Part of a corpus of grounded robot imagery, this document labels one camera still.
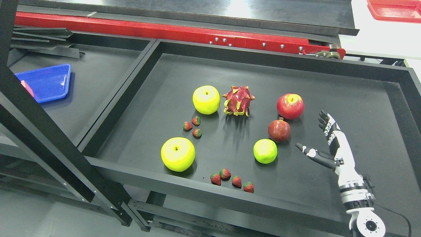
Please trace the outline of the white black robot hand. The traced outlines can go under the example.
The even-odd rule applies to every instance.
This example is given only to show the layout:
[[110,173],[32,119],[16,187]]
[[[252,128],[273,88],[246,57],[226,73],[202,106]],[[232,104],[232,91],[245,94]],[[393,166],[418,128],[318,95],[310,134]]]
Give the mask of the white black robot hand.
[[362,190],[366,193],[364,180],[356,172],[354,155],[346,135],[331,114],[320,111],[319,116],[319,127],[327,140],[329,153],[300,143],[296,143],[296,147],[312,161],[333,170],[338,176],[338,186],[341,190]]

